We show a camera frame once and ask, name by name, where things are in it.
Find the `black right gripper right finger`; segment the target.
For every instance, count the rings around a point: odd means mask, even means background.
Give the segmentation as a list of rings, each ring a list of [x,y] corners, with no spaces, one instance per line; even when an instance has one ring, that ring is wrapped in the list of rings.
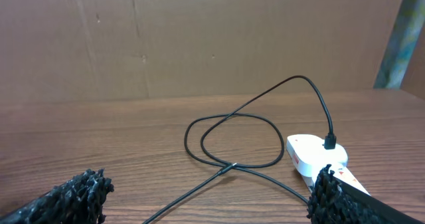
[[[424,224],[335,177],[322,168],[307,202],[312,224]]]

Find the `white charger adapter plug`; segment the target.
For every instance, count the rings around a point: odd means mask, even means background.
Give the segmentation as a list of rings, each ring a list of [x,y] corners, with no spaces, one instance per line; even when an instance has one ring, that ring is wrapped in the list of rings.
[[[312,134],[295,134],[287,137],[286,149],[297,171],[304,177],[316,177],[327,164],[346,166],[348,155],[345,148],[336,144],[325,149],[325,140]]]

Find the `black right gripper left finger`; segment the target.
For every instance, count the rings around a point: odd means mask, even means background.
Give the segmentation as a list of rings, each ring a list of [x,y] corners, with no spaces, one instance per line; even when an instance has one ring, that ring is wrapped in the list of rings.
[[[60,186],[6,214],[1,224],[102,224],[103,204],[114,191],[103,169],[75,175]]]

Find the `white power strip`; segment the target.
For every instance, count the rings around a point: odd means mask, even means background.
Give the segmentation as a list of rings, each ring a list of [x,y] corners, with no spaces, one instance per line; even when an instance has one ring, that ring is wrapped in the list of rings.
[[[319,171],[331,164],[335,177],[369,195],[355,176],[348,170],[348,155],[345,148],[336,144],[334,149],[324,148],[325,140],[312,134],[288,136],[286,149],[292,162],[310,191],[315,185]]]

